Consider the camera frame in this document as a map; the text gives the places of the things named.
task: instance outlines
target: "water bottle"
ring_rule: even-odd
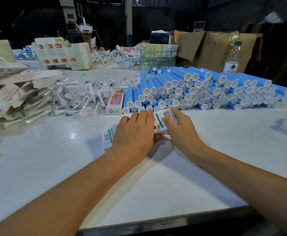
[[[234,43],[233,48],[230,50],[230,53],[227,57],[227,61],[225,62],[223,72],[224,73],[232,73],[235,74],[238,69],[238,63],[240,59],[240,49],[242,42],[236,41]]]

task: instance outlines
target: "hand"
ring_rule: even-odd
[[[122,117],[118,123],[110,152],[129,157],[132,167],[135,167],[161,139],[162,135],[154,135],[153,111],[133,113],[130,118]]]
[[[191,154],[204,155],[209,147],[199,138],[194,124],[189,116],[171,108],[177,119],[177,124],[170,117],[164,117],[164,123],[169,129],[172,143],[187,157]]]

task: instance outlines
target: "white table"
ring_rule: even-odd
[[[71,71],[76,78],[134,78],[136,71]],[[248,164],[287,178],[287,136],[271,126],[287,109],[185,110],[206,144]],[[0,137],[0,221],[104,153],[101,129],[121,116],[74,121],[39,119]],[[191,163],[169,141],[152,159],[124,176],[92,210],[81,229],[224,210],[247,203]]]

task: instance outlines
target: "bottle label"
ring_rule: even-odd
[[[235,74],[238,69],[238,63],[236,62],[225,62],[223,72]]]

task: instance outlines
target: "plastic bottle cap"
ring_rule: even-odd
[[[236,41],[235,43],[234,43],[234,46],[241,46],[242,45],[242,42],[241,41]]]

